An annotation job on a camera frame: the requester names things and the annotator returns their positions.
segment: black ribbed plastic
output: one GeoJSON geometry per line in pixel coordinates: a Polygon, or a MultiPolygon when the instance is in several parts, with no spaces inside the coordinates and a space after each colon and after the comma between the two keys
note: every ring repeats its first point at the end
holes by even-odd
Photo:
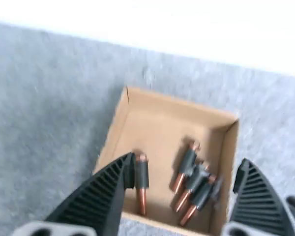
{"type": "Polygon", "coordinates": [[[46,221],[84,225],[98,236],[118,234],[126,188],[134,187],[133,153],[128,153],[85,181],[46,221]]]}
{"type": "Polygon", "coordinates": [[[238,168],[234,193],[238,193],[230,220],[259,230],[294,236],[281,200],[261,171],[247,159],[238,168]]]}

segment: cardboard box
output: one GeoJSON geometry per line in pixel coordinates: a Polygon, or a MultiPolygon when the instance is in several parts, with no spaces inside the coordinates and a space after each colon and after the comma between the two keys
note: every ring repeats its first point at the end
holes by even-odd
{"type": "Polygon", "coordinates": [[[147,154],[149,185],[147,216],[137,214],[136,190],[126,190],[122,216],[183,235],[217,236],[226,221],[233,159],[236,149],[238,119],[236,116],[169,96],[124,89],[106,143],[94,172],[121,155],[142,150],[147,154]],[[187,149],[186,141],[201,142],[198,157],[210,162],[210,171],[224,177],[219,211],[213,203],[188,222],[178,225],[181,215],[172,206],[177,199],[169,186],[187,149]]]}

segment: gray carpet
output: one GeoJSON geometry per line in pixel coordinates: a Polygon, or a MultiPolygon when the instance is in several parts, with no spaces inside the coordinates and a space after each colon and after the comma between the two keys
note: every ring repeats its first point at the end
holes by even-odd
{"type": "MultiPolygon", "coordinates": [[[[238,114],[235,168],[250,158],[295,194],[295,78],[0,25],[0,236],[90,176],[125,85],[238,114]]],[[[119,234],[172,235],[125,219],[119,234]]]]}

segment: white wall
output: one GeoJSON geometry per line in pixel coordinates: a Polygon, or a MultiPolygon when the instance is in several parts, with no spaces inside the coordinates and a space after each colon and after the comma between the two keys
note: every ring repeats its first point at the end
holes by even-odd
{"type": "Polygon", "coordinates": [[[295,75],[292,1],[0,0],[0,22],[295,75]]]}

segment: open cardboard box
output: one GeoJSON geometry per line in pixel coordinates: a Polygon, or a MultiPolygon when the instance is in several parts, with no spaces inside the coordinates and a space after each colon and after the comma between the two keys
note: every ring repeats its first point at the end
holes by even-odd
{"type": "Polygon", "coordinates": [[[94,172],[114,159],[141,150],[147,154],[149,189],[147,216],[140,216],[136,190],[127,189],[122,216],[183,235],[219,235],[226,221],[233,159],[236,149],[236,116],[157,93],[127,87],[122,92],[106,143],[94,172]],[[177,196],[170,190],[189,139],[201,142],[198,157],[210,162],[210,171],[223,176],[220,209],[211,201],[186,227],[178,225],[186,211],[174,213],[177,196]]]}

